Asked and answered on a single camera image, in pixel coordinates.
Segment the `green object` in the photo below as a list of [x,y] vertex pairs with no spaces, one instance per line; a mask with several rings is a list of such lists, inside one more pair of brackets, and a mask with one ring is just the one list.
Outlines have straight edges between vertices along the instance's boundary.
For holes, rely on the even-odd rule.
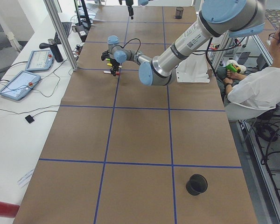
[[226,66],[226,69],[228,69],[229,71],[232,71],[232,72],[237,72],[237,73],[240,73],[241,72],[241,69],[240,67],[238,67],[236,64],[234,63],[230,63],[229,65]]

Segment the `white desk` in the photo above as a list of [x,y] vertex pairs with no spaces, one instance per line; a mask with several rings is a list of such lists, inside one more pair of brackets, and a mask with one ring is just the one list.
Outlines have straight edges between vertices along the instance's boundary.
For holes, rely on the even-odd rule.
[[[71,16],[60,14],[61,21],[70,21]],[[55,30],[50,17],[47,16],[39,29],[31,37],[23,51],[19,54],[14,63],[27,61],[32,50],[39,49],[41,42],[47,42],[54,38]],[[72,49],[76,44],[81,43],[77,33],[71,33],[69,42]],[[64,60],[67,58],[61,45],[58,45]],[[61,63],[54,61],[49,71],[39,72],[42,77],[47,76]],[[19,71],[24,70],[26,64],[13,66],[7,71],[3,79],[11,80]],[[60,82],[54,94],[50,98],[44,97],[37,91],[31,91],[24,99],[15,102],[0,96],[0,108],[13,112],[28,112],[37,108],[50,105],[59,105],[70,80],[71,66],[66,61],[55,73],[60,77]],[[50,95],[58,82],[54,74],[42,80],[35,89],[45,95]],[[15,115],[10,112],[0,111],[0,201],[14,204],[21,204],[28,184],[23,188],[18,186],[17,181],[28,171],[35,168],[39,155],[42,151],[45,140],[54,121],[56,112],[45,112],[35,117],[35,121],[29,124],[25,117],[53,110],[58,107],[38,110],[31,113]],[[0,217],[0,224],[11,224],[13,219]]]

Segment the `eyeglasses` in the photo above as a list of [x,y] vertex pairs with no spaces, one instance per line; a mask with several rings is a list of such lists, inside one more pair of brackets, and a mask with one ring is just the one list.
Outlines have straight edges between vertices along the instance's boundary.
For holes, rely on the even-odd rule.
[[276,37],[274,37],[275,33],[271,33],[269,34],[269,41],[272,41],[273,39],[280,41],[279,39],[277,39]]

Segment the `white paper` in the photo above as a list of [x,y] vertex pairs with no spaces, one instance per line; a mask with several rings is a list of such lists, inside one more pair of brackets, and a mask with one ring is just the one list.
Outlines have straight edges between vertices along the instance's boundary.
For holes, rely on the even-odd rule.
[[25,174],[21,179],[18,180],[18,185],[22,188],[27,183],[30,182],[34,169],[30,170],[28,173]]

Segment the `man's hand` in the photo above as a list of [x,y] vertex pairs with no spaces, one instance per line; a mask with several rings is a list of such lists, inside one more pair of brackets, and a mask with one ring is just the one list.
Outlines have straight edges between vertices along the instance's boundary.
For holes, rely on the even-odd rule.
[[227,77],[231,79],[238,79],[238,73],[227,70]]
[[223,80],[223,83],[224,83],[224,85],[227,84],[227,83],[230,83],[230,84],[232,85],[233,80],[232,80],[231,78],[225,78],[225,79]]

